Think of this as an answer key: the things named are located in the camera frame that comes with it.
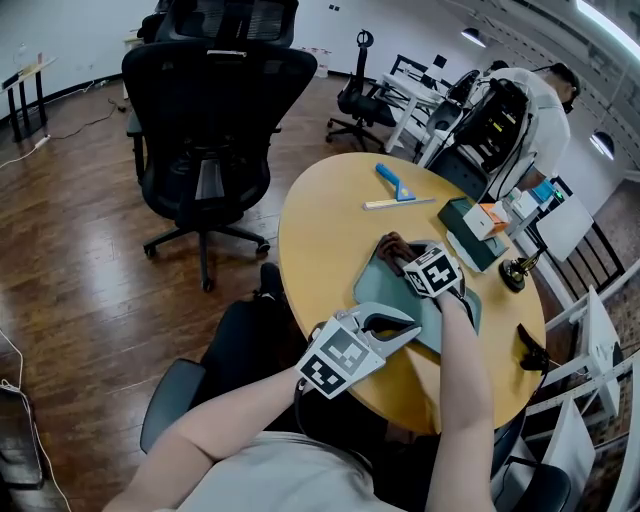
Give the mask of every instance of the black chair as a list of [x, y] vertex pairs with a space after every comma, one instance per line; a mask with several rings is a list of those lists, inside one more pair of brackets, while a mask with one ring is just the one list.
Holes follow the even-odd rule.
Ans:
[[288, 48], [297, 9], [298, 0], [178, 0], [155, 40], [246, 39]]
[[[186, 359], [174, 361], [160, 380], [149, 402], [140, 435], [142, 451], [148, 453], [167, 428], [201, 402], [201, 387], [206, 376], [207, 371], [200, 363]], [[560, 512], [571, 491], [571, 482], [567, 474], [554, 466], [510, 456], [511, 450], [522, 432], [525, 415], [526, 411], [523, 409], [512, 422], [496, 431], [497, 442], [494, 447], [491, 477], [493, 478], [505, 463], [507, 465], [525, 464], [534, 467], [533, 478], [513, 511]], [[415, 445], [415, 455], [420, 456], [419, 460], [415, 461], [416, 471], [424, 471], [425, 463], [433, 464], [433, 457], [429, 457], [428, 454], [431, 452], [435, 454], [438, 443], [436, 438], [423, 438], [422, 441], [426, 441], [428, 445], [424, 447], [420, 441], [419, 439]], [[410, 457], [403, 460], [407, 463], [413, 459]], [[392, 471], [389, 475], [385, 475], [385, 479], [389, 479], [388, 484], [392, 486], [402, 482], [402, 478], [396, 482], [397, 475], [394, 475]], [[427, 489], [428, 485], [422, 487], [415, 496], [408, 497], [409, 503], [417, 505], [406, 507], [406, 509], [424, 510]]]
[[230, 224], [269, 186], [271, 134], [313, 77], [315, 58], [302, 51], [250, 41], [237, 51], [206, 41], [153, 43], [124, 58], [124, 82], [147, 144], [142, 195], [176, 227], [144, 244], [156, 247], [187, 233], [200, 235], [202, 287], [208, 231], [270, 247], [263, 237]]
[[[524, 408], [509, 423], [495, 431], [491, 478], [494, 478], [505, 465], [522, 464], [535, 468], [531, 482], [512, 511], [560, 512], [571, 493], [571, 480], [567, 474], [555, 466], [511, 455], [518, 438], [522, 434], [526, 416], [527, 410]], [[502, 481], [502, 490], [504, 490], [504, 477]]]
[[331, 142], [334, 135], [351, 133], [356, 136], [363, 151], [367, 150], [364, 139], [372, 140], [378, 144], [380, 151], [384, 151], [384, 143], [372, 133], [365, 130], [364, 124], [367, 123], [367, 126], [373, 126], [373, 123], [379, 123], [390, 127], [396, 125], [389, 104], [373, 97], [379, 89], [387, 90], [388, 88], [379, 84], [372, 84], [369, 92], [366, 95], [364, 94], [364, 68], [367, 61], [367, 48], [372, 44], [373, 36], [371, 33], [362, 30], [360, 34], [358, 34], [360, 53], [358, 55], [356, 75], [349, 76], [349, 82], [346, 87], [338, 94], [338, 108], [340, 111], [345, 114], [350, 114], [357, 122], [353, 124], [339, 119], [329, 119], [327, 127], [332, 128], [333, 124], [336, 123], [344, 126], [344, 128], [329, 132], [326, 138], [327, 142]]

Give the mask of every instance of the round wooden table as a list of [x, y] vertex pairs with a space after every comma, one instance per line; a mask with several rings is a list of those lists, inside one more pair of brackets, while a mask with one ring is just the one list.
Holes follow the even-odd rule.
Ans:
[[[382, 162], [418, 198], [435, 203], [403, 205], [365, 211], [366, 201], [392, 197], [390, 185], [375, 172]], [[284, 288], [298, 325], [305, 335], [338, 309], [356, 305], [353, 286], [380, 237], [397, 231], [407, 241], [444, 240], [446, 228], [437, 217], [457, 187], [410, 162], [371, 153], [348, 153], [322, 160], [293, 184], [284, 203], [278, 235]], [[518, 257], [511, 241], [500, 235]], [[463, 265], [467, 286], [482, 299], [480, 340], [494, 391], [495, 426], [511, 420], [535, 391], [540, 373], [525, 372], [519, 361], [526, 352], [517, 336], [522, 323], [545, 343], [545, 322], [536, 287], [515, 294], [504, 285], [494, 263], [485, 274]], [[427, 397], [420, 387], [426, 386]], [[417, 343], [393, 354], [385, 367], [356, 384], [351, 392], [387, 420], [414, 432], [439, 432], [439, 356]]]

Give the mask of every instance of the green mat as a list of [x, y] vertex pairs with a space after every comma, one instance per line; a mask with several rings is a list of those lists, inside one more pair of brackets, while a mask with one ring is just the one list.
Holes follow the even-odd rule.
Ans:
[[[411, 285], [402, 277], [397, 277], [375, 251], [362, 275], [358, 278], [353, 297], [356, 302], [379, 302], [406, 313], [422, 325], [422, 331], [416, 338], [427, 348], [440, 354], [442, 349], [442, 314], [430, 299], [420, 299]], [[467, 288], [467, 300], [471, 306], [476, 332], [480, 332], [482, 301]]]

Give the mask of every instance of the black cable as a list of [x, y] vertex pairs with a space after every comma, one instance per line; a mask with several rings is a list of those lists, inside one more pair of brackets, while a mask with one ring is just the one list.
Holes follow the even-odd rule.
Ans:
[[316, 439], [313, 436], [310, 436], [309, 434], [307, 434], [307, 431], [304, 429], [304, 427], [302, 426], [302, 414], [301, 414], [301, 409], [300, 409], [300, 401], [302, 399], [302, 394], [304, 393], [304, 388], [307, 384], [307, 380], [303, 377], [301, 378], [297, 383], [296, 383], [296, 389], [293, 393], [293, 411], [296, 417], [296, 423], [298, 424], [298, 429], [300, 430], [300, 432], [302, 432], [303, 435], [307, 436], [309, 439], [313, 439], [315, 441], [319, 441], [321, 443], [325, 443], [328, 444], [330, 446], [333, 446], [334, 448], [337, 448], [338, 450], [342, 450], [343, 452], [348, 453], [349, 455], [351, 455], [364, 469], [366, 469], [369, 473], [373, 472], [373, 467], [371, 462], [369, 462], [369, 460], [364, 457], [363, 455], [360, 455], [360, 453], [358, 453], [357, 451], [348, 448], [347, 446], [342, 446], [340, 443], [330, 443], [327, 441], [323, 441], [321, 439]]
[[51, 137], [53, 140], [64, 140], [64, 139], [68, 139], [69, 137], [73, 137], [74, 135], [78, 135], [82, 130], [84, 130], [87, 126], [92, 126], [94, 124], [97, 124], [101, 121], [106, 121], [107, 119], [109, 119], [113, 113], [117, 110], [122, 112], [122, 108], [121, 106], [119, 106], [115, 101], [113, 101], [111, 98], [108, 98], [107, 101], [113, 105], [113, 108], [111, 109], [111, 112], [109, 112], [109, 115], [105, 116], [105, 117], [101, 117], [100, 119], [96, 119], [94, 121], [90, 121], [88, 123], [83, 124], [80, 128], [78, 128], [75, 132], [73, 133], [69, 133], [68, 135], [65, 135], [63, 137]]
[[502, 496], [502, 493], [504, 492], [504, 482], [507, 479], [507, 473], [509, 472], [509, 468], [511, 467], [511, 464], [513, 464], [513, 462], [509, 462], [509, 464], [507, 464], [507, 467], [505, 468], [504, 473], [502, 474], [502, 489], [500, 489], [500, 492], [498, 493], [496, 498], [493, 500], [494, 503], [498, 502], [498, 500], [500, 499], [500, 496]]
[[302, 398], [302, 393], [304, 391], [304, 387], [307, 384], [307, 380], [305, 378], [300, 379], [296, 383], [296, 390], [293, 394], [293, 411], [296, 415], [296, 423], [298, 424], [298, 428], [300, 432], [302, 432], [305, 436], [309, 437], [309, 434], [305, 431], [302, 426], [302, 419], [300, 417], [300, 398]]

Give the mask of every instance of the white cable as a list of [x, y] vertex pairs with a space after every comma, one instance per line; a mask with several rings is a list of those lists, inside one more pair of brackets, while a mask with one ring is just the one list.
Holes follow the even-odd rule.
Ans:
[[33, 149], [31, 151], [29, 151], [26, 155], [22, 155], [20, 158], [16, 158], [15, 160], [9, 160], [8, 162], [3, 163], [2, 165], [0, 165], [0, 169], [2, 169], [5, 165], [9, 165], [9, 164], [12, 164], [14, 162], [19, 162], [20, 160], [24, 160], [29, 155], [33, 154], [36, 150], [38, 150], [42, 146], [44, 146], [47, 142], [49, 142], [49, 140], [51, 140], [51, 135], [45, 135], [42, 139], [40, 139], [38, 142], [36, 142], [36, 145], [33, 146]]
[[36, 439], [38, 440], [38, 445], [40, 446], [42, 455], [44, 455], [44, 458], [46, 459], [47, 464], [49, 465], [49, 472], [51, 473], [51, 480], [53, 481], [53, 485], [55, 485], [56, 489], [60, 493], [60, 496], [62, 496], [62, 499], [67, 505], [67, 510], [69, 512], [72, 512], [71, 505], [69, 505], [69, 500], [67, 499], [65, 494], [62, 492], [62, 489], [60, 488], [60, 485], [58, 485], [58, 481], [56, 480], [55, 473], [53, 472], [53, 464], [51, 464], [51, 459], [49, 458], [49, 455], [47, 455], [47, 452], [45, 451], [44, 446], [42, 446], [42, 441], [40, 440], [40, 432], [38, 432], [38, 426], [36, 425], [36, 422], [33, 420], [33, 416], [31, 415], [31, 407], [29, 406], [29, 399], [27, 398], [27, 395], [25, 395], [24, 392], [22, 391], [22, 369], [24, 366], [24, 356], [22, 355], [22, 352], [18, 350], [18, 347], [16, 347], [11, 342], [11, 340], [7, 337], [7, 335], [2, 331], [2, 329], [0, 329], [0, 335], [2, 335], [2, 337], [7, 341], [7, 343], [9, 343], [9, 345], [11, 345], [13, 350], [15, 350], [20, 356], [20, 373], [18, 377], [18, 387], [14, 386], [13, 384], [10, 384], [7, 379], [2, 379], [0, 381], [0, 389], [4, 389], [5, 391], [9, 391], [10, 393], [17, 393], [20, 395], [20, 398], [22, 399], [22, 405], [24, 405], [24, 408], [27, 411], [27, 416], [29, 416], [29, 424], [33, 426], [33, 431], [36, 435]]
[[4, 166], [9, 165], [9, 164], [13, 164], [15, 162], [19, 162], [20, 160], [23, 160], [25, 158], [27, 158], [29, 155], [33, 154], [35, 152], [35, 150], [38, 148], [33, 148], [31, 151], [29, 151], [26, 155], [21, 156], [20, 158], [16, 158], [15, 160], [9, 160], [8, 162], [3, 163], [2, 165], [0, 165], [0, 169], [2, 169]]

